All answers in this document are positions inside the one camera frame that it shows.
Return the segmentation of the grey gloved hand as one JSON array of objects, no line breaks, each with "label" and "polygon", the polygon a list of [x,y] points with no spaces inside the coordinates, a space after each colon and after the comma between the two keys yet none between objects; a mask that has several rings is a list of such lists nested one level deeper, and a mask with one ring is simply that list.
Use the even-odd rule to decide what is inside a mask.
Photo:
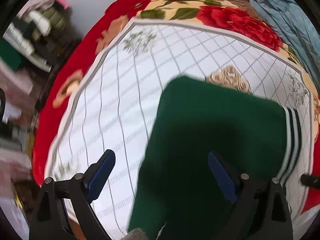
[{"label": "grey gloved hand", "polygon": [[121,240],[148,240],[148,237],[142,229],[136,228],[130,231]]}]

